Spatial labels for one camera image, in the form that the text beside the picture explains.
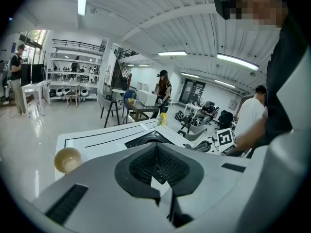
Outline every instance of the dark sleeve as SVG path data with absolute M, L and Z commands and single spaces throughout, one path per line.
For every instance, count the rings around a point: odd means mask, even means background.
M 11 66 L 16 66 L 16 67 L 19 66 L 19 61 L 16 55 L 14 55 L 11 59 Z

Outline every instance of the tan bowl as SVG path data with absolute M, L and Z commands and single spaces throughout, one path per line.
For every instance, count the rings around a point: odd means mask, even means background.
M 80 166 L 82 158 L 75 148 L 61 149 L 54 157 L 55 168 L 62 173 L 69 173 Z

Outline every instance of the black cap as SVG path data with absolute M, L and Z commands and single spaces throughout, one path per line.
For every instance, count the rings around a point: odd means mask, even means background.
M 160 73 L 157 75 L 157 77 L 162 77 L 162 76 L 165 76 L 167 75 L 167 70 L 162 70 L 160 71 Z

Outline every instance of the white t-shirt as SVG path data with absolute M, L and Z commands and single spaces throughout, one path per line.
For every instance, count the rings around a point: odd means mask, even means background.
M 245 132 L 258 118 L 262 116 L 264 112 L 264 106 L 258 99 L 252 98 L 246 100 L 240 109 L 238 114 L 238 124 L 234 130 L 234 135 L 238 136 Z

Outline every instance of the white pillar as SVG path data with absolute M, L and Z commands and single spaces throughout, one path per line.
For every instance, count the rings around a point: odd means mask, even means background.
M 108 68 L 108 59 L 111 52 L 112 44 L 113 44 L 113 38 L 109 39 L 105 48 L 105 53 L 103 55 L 103 60 L 101 64 L 100 74 L 99 74 L 99 80 L 98 80 L 98 88 L 101 93 L 104 93 L 104 84 L 105 84 L 105 77 L 106 77 L 106 71 Z

